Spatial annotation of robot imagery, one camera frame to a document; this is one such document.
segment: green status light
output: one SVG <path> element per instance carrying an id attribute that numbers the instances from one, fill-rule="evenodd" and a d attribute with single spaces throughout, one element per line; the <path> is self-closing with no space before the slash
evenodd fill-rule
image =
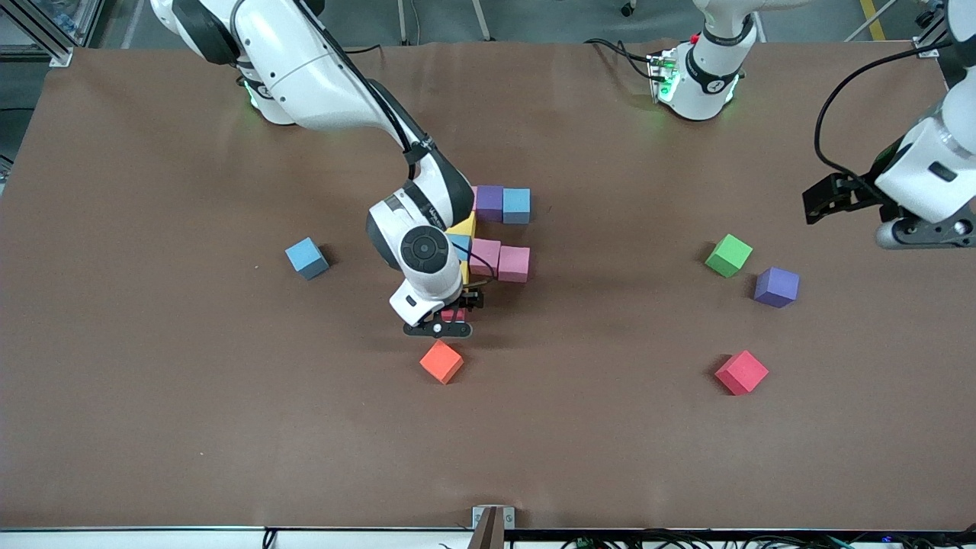
<path id="1" fill-rule="evenodd" d="M 674 89 L 677 88 L 680 76 L 677 70 L 673 70 L 668 80 L 661 83 L 661 101 L 667 102 L 674 97 Z"/>

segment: pink cube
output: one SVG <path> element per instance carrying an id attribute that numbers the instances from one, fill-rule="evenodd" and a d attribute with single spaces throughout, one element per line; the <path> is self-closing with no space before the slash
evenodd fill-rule
<path id="1" fill-rule="evenodd" d="M 498 257 L 498 280 L 529 281 L 529 248 L 502 246 Z"/>
<path id="2" fill-rule="evenodd" d="M 762 362 L 756 360 L 752 353 L 742 351 L 719 368 L 715 377 L 733 395 L 739 396 L 751 393 L 767 373 L 769 370 L 762 365 Z"/>
<path id="3" fill-rule="evenodd" d="M 471 274 L 498 276 L 498 254 L 501 251 L 502 243 L 498 240 L 473 239 L 471 241 L 470 257 L 468 258 L 468 268 Z"/>
<path id="4" fill-rule="evenodd" d="M 468 313 L 467 309 L 458 309 L 458 315 L 455 317 L 453 309 L 441 309 L 440 317 L 445 322 L 464 322 L 467 313 Z"/>

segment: red cube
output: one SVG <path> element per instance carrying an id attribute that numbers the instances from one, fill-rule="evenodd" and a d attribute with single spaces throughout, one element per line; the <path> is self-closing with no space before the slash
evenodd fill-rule
<path id="1" fill-rule="evenodd" d="M 421 366 L 444 385 L 451 381 L 464 363 L 461 355 L 439 339 L 421 359 Z"/>
<path id="2" fill-rule="evenodd" d="M 458 314 L 457 314 L 456 317 L 454 315 L 454 310 L 453 309 L 441 309 L 440 310 L 440 317 L 445 322 L 464 322 L 467 316 L 468 316 L 468 310 L 467 309 L 458 309 Z"/>
<path id="3" fill-rule="evenodd" d="M 745 395 L 751 393 L 755 386 L 766 377 L 769 370 L 762 362 L 755 359 L 749 351 L 742 351 L 740 354 L 729 359 L 718 371 L 715 377 L 721 381 L 733 395 Z"/>

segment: foam cube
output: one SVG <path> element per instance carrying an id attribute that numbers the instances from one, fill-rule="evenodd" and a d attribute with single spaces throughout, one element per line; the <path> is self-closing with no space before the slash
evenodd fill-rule
<path id="1" fill-rule="evenodd" d="M 529 248 L 502 246 L 498 254 L 498 280 L 529 281 Z"/>
<path id="2" fill-rule="evenodd" d="M 528 225 L 532 195 L 528 189 L 505 189 L 502 222 L 506 225 Z"/>
<path id="3" fill-rule="evenodd" d="M 731 234 L 718 242 L 705 265 L 726 278 L 734 275 L 746 264 L 752 248 Z"/>
<path id="4" fill-rule="evenodd" d="M 474 212 L 471 212 L 471 215 L 467 219 L 448 229 L 446 232 L 448 234 L 463 234 L 468 238 L 474 238 Z"/>
<path id="5" fill-rule="evenodd" d="M 481 221 L 503 220 L 505 188 L 499 185 L 479 185 L 474 199 L 474 213 Z"/>
<path id="6" fill-rule="evenodd" d="M 498 259 L 502 243 L 498 240 L 475 238 L 471 241 L 471 257 L 468 267 L 473 275 L 498 276 Z"/>
<path id="7" fill-rule="evenodd" d="M 445 322 L 464 322 L 467 316 L 467 309 L 458 309 L 458 313 L 456 315 L 454 314 L 453 309 L 440 310 L 440 317 L 443 318 Z"/>
<path id="8" fill-rule="evenodd" d="M 458 373 L 465 360 L 441 340 L 434 342 L 433 347 L 421 359 L 421 366 L 437 381 L 447 385 L 454 374 Z"/>
<path id="9" fill-rule="evenodd" d="M 305 280 L 312 280 L 329 269 L 329 263 L 325 261 L 322 252 L 311 241 L 311 238 L 306 238 L 288 248 L 285 250 L 285 254 L 292 262 L 292 267 L 295 268 L 295 271 L 303 276 Z"/>
<path id="10" fill-rule="evenodd" d="M 799 292 L 799 274 L 785 269 L 770 267 L 759 275 L 752 298 L 771 307 L 783 308 L 796 301 Z"/>
<path id="11" fill-rule="evenodd" d="M 733 395 L 740 396 L 751 393 L 767 373 L 769 370 L 762 365 L 762 362 L 756 360 L 752 353 L 742 351 L 719 368 L 715 377 Z"/>
<path id="12" fill-rule="evenodd" d="M 467 234 L 448 234 L 447 239 L 452 245 L 457 244 L 454 246 L 454 251 L 458 254 L 458 259 L 467 261 L 468 252 L 471 250 L 471 237 Z"/>

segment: purple cube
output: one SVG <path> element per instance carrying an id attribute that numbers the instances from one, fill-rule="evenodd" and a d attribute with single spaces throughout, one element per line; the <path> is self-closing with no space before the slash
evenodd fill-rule
<path id="1" fill-rule="evenodd" d="M 500 185 L 479 185 L 474 200 L 474 217 L 481 221 L 502 222 L 505 188 Z"/>
<path id="2" fill-rule="evenodd" d="M 759 275 L 752 298 L 759 303 L 783 308 L 796 301 L 798 291 L 799 274 L 771 267 Z"/>

